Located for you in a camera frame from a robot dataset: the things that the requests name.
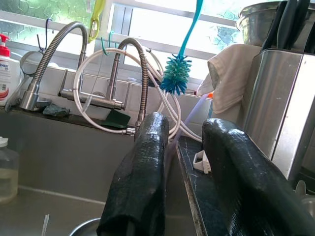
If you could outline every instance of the teal bottle brush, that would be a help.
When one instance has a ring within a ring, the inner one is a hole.
[[[171,94],[174,94],[175,92],[177,92],[178,95],[180,95],[181,92],[185,94],[187,89],[191,60],[187,60],[184,54],[192,30],[199,19],[202,4],[203,0],[197,0],[196,12],[193,17],[192,24],[183,41],[179,54],[177,56],[172,54],[173,58],[168,58],[169,61],[165,67],[166,70],[164,72],[164,77],[160,88]]]

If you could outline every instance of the stainless steel faucet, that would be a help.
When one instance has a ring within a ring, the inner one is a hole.
[[[53,41],[47,48],[45,54],[43,55],[43,58],[41,59],[37,67],[34,78],[29,84],[27,91],[25,91],[23,95],[22,101],[20,103],[21,108],[25,110],[31,110],[31,111],[34,109],[36,102],[38,100],[38,91],[39,91],[40,81],[43,77],[43,74],[47,68],[47,65],[51,57],[55,53],[57,47],[59,46],[61,41],[64,39],[64,37],[75,28],[79,28],[82,32],[82,49],[81,49],[81,54],[79,57],[78,67],[81,65],[81,63],[83,62],[86,56],[86,49],[87,49],[87,43],[88,43],[87,31],[85,29],[85,26],[82,23],[72,22],[66,25],[65,27],[63,27],[59,31],[59,33],[56,35],[56,37],[53,39]]]
[[[140,110],[138,114],[138,119],[136,122],[136,127],[139,127],[141,122],[144,119],[144,116],[146,115],[146,109],[147,109],[147,100],[148,100],[148,83],[149,83],[149,72],[148,72],[148,65],[147,65],[147,59],[144,54],[144,50],[141,46],[141,44],[134,38],[127,38],[124,41],[122,41],[118,49],[123,49],[127,44],[132,44],[136,47],[140,62],[141,62],[141,70],[142,70],[142,91],[141,91],[141,101],[140,101]],[[120,54],[116,53],[112,73],[110,76],[109,86],[107,88],[106,98],[107,99],[113,99],[115,95],[116,90],[116,81],[117,81],[117,71],[118,71],[118,65],[119,65],[119,58]]]
[[[81,63],[83,62],[86,56],[86,49],[87,49],[87,42],[88,42],[87,31],[86,31],[85,26],[82,23],[72,22],[66,25],[64,28],[62,28],[59,31],[59,33],[56,35],[56,37],[53,39],[53,41],[47,48],[45,54],[43,55],[43,58],[41,59],[37,67],[34,78],[29,84],[27,91],[25,91],[23,95],[22,101],[20,103],[21,108],[25,110],[31,110],[31,111],[34,110],[36,102],[38,100],[39,85],[40,85],[42,76],[47,68],[47,65],[50,59],[52,58],[53,54],[55,53],[57,47],[59,46],[61,41],[64,39],[64,37],[75,28],[79,28],[82,32],[82,49],[81,49],[81,54],[79,57],[78,67],[81,65]],[[147,65],[145,54],[144,54],[144,50],[141,44],[137,40],[133,38],[127,38],[120,43],[118,49],[123,49],[127,44],[132,44],[133,46],[136,47],[140,56],[141,68],[142,68],[142,92],[141,92],[140,110],[139,110],[138,119],[136,122],[136,126],[138,127],[140,126],[140,123],[142,122],[142,120],[144,119],[144,116],[146,115],[147,97],[148,97],[148,80],[149,80],[148,65]],[[82,76],[80,77],[79,97],[80,97],[81,102],[87,102],[87,100],[90,99],[91,105],[109,108],[109,109],[119,109],[119,110],[125,108],[127,98],[128,98],[129,86],[127,89],[125,103],[114,99],[119,59],[120,59],[120,54],[116,53],[106,97],[81,92]],[[67,75],[67,70],[64,73],[63,81],[61,84],[61,88],[58,92],[58,96],[65,97],[68,100],[74,100],[73,91],[70,89],[64,89],[66,75]]]

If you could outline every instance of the stainless steel sink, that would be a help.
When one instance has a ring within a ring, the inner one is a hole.
[[[0,135],[21,155],[19,193],[0,205],[0,236],[67,236],[81,223],[101,216],[115,169],[133,137],[82,125],[0,110]],[[166,190],[166,236],[195,236],[196,230],[178,159]]]

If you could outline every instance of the plastic bottle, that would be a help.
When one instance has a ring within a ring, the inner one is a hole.
[[[213,104],[213,92],[209,93],[208,98],[210,98],[211,100],[211,104],[210,104],[210,109],[208,112],[208,119],[210,119],[212,117],[212,104]]]
[[[5,46],[8,37],[0,34],[0,38],[0,106],[4,106],[21,82],[21,69],[19,61],[10,58],[10,50]]]
[[[19,154],[7,145],[8,139],[0,137],[0,204],[10,202],[18,193]]]

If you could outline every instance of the sponge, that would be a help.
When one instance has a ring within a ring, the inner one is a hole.
[[[126,129],[129,120],[130,116],[117,112],[115,110],[111,110],[106,120],[102,121],[100,125],[111,126],[118,129]]]

